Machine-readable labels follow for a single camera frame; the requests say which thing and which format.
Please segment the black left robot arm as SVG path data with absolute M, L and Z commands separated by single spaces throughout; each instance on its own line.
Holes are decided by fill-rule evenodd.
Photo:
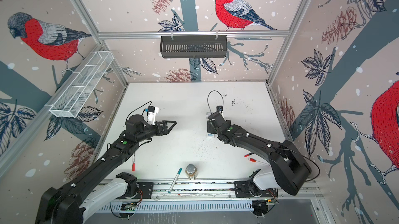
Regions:
M 155 136 L 168 135 L 176 121 L 149 124 L 142 115 L 133 115 L 125 122 L 125 130 L 107 151 L 81 175 L 55 189 L 49 188 L 41 197 L 35 223 L 82 224 L 89 217 L 87 197 L 117 167 L 126 162 L 140 147 Z

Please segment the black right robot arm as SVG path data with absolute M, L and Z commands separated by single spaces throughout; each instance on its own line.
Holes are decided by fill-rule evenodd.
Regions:
M 292 142 L 275 142 L 253 135 L 241 126 L 231 124 L 218 112 L 211 114 L 208 120 L 220 141 L 246 149 L 263 158 L 269 165 L 268 170 L 258 169 L 250 176 L 249 188 L 254 195 L 279 187 L 295 196 L 312 173 L 306 157 Z

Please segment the white remote control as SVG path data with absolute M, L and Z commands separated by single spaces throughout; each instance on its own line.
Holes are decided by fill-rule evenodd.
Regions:
M 207 138 L 215 138 L 217 137 L 217 132 L 213 128 L 211 121 L 209 120 L 209 116 L 211 113 L 206 113 L 206 137 Z

